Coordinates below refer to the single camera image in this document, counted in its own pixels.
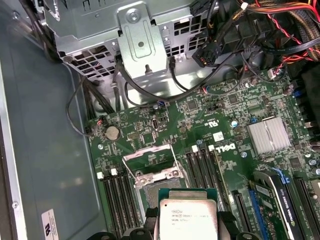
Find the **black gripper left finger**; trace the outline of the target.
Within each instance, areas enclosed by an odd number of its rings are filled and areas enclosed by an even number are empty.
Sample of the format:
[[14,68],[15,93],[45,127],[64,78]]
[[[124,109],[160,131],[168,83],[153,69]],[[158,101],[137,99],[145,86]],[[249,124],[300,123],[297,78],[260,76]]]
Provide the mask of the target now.
[[159,208],[148,208],[143,227],[130,228],[120,238],[110,232],[98,232],[92,240],[158,240],[159,239]]

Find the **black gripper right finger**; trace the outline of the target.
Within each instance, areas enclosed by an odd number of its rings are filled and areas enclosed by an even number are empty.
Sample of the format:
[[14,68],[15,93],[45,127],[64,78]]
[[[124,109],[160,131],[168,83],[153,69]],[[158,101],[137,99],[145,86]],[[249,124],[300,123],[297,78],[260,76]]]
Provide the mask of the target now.
[[236,218],[230,211],[219,211],[218,239],[219,240],[254,240],[255,234],[250,232],[240,232],[236,226]]

